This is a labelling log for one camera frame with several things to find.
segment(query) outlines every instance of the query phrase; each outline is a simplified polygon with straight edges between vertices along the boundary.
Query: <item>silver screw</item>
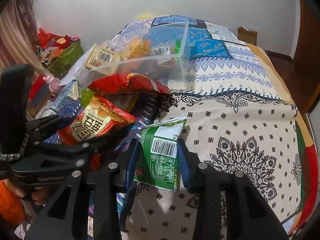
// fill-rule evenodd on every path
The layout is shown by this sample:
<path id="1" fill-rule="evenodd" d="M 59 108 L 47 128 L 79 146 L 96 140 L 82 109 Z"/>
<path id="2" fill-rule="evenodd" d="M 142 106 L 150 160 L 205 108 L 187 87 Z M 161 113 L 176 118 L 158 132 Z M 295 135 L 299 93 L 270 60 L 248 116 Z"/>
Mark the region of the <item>silver screw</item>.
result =
<path id="1" fill-rule="evenodd" d="M 243 172 L 242 171 L 235 171 L 235 175 L 239 178 L 243 177 Z"/>
<path id="2" fill-rule="evenodd" d="M 115 169 L 116 167 L 118 167 L 118 163 L 109 163 L 108 167 L 110 169 Z"/>
<path id="3" fill-rule="evenodd" d="M 199 163 L 198 167 L 204 170 L 208 167 L 208 165 L 206 163 Z"/>
<path id="4" fill-rule="evenodd" d="M 83 164 L 84 164 L 84 159 L 79 159 L 79 160 L 77 160 L 77 162 L 76 162 L 76 166 L 77 166 L 77 167 L 81 167 Z"/>
<path id="5" fill-rule="evenodd" d="M 89 145 L 90 145 L 90 143 L 84 143 L 81 147 L 82 148 L 88 148 Z"/>
<path id="6" fill-rule="evenodd" d="M 74 171 L 72 173 L 72 177 L 76 178 L 76 177 L 79 177 L 81 175 L 81 171 Z"/>

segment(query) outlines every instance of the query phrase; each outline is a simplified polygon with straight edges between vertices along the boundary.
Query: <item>brown cardboard box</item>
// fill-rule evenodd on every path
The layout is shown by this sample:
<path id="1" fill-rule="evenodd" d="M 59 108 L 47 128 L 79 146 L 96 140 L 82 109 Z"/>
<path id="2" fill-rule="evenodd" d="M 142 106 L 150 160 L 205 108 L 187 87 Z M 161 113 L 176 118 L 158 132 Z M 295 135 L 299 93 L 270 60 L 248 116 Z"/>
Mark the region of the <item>brown cardboard box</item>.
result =
<path id="1" fill-rule="evenodd" d="M 242 26 L 238 28 L 238 39 L 246 43 L 257 45 L 257 32 L 245 29 Z"/>

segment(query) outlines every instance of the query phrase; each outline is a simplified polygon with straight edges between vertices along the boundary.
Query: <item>curtain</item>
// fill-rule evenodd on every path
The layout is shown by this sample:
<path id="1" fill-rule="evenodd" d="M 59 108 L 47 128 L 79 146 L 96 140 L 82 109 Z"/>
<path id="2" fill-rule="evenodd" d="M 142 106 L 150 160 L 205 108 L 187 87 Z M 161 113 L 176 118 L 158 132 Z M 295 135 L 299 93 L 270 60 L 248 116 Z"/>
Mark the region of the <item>curtain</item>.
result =
<path id="1" fill-rule="evenodd" d="M 31 0 L 10 0 L 0 14 L 0 73 L 3 68 L 28 63 L 34 80 L 46 70 L 36 56 L 37 26 Z"/>

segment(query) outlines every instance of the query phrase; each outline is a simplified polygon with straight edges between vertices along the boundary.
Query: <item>bedspread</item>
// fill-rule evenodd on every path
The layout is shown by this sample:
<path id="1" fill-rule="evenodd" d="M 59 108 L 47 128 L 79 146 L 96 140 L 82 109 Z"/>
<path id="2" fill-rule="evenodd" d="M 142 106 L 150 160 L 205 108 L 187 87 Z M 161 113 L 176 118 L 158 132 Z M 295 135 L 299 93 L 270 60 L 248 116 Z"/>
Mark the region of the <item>bedspread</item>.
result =
<path id="1" fill-rule="evenodd" d="M 316 152 L 289 91 L 263 50 L 239 41 L 223 26 L 182 16 L 137 21 L 116 36 L 183 21 L 189 22 L 192 48 L 187 90 L 173 92 L 162 102 L 152 96 L 141 99 L 141 104 L 148 107 L 133 109 L 137 120 L 118 150 L 125 150 L 131 138 L 139 138 L 140 129 L 153 121 L 186 116 L 181 138 L 188 149 L 219 171 L 243 171 L 291 234 L 306 221 L 314 206 Z M 73 114 L 79 111 L 78 102 L 70 102 L 64 109 Z M 154 120 L 157 104 L 160 110 Z M 49 107 L 40 116 L 52 111 Z M 57 141 L 57 135 L 49 141 Z M 117 197 L 121 211 L 125 195 Z M 182 181 L 176 193 L 139 182 L 122 238 L 192 239 L 197 206 L 198 195 L 189 194 Z M 221 239 L 225 239 L 223 192 L 217 212 L 221 212 Z M 90 239 L 92 223 L 89 217 Z"/>

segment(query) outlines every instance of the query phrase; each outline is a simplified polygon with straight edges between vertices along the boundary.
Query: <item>green package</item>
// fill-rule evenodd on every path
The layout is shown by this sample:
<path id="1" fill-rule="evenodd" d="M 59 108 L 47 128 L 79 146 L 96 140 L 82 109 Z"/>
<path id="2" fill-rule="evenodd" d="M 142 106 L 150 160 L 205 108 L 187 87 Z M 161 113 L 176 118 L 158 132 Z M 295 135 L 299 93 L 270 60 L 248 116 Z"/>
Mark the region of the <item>green package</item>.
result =
<path id="1" fill-rule="evenodd" d="M 177 191 L 177 140 L 187 122 L 178 117 L 146 126 L 141 132 L 142 151 L 134 179 L 155 187 Z"/>

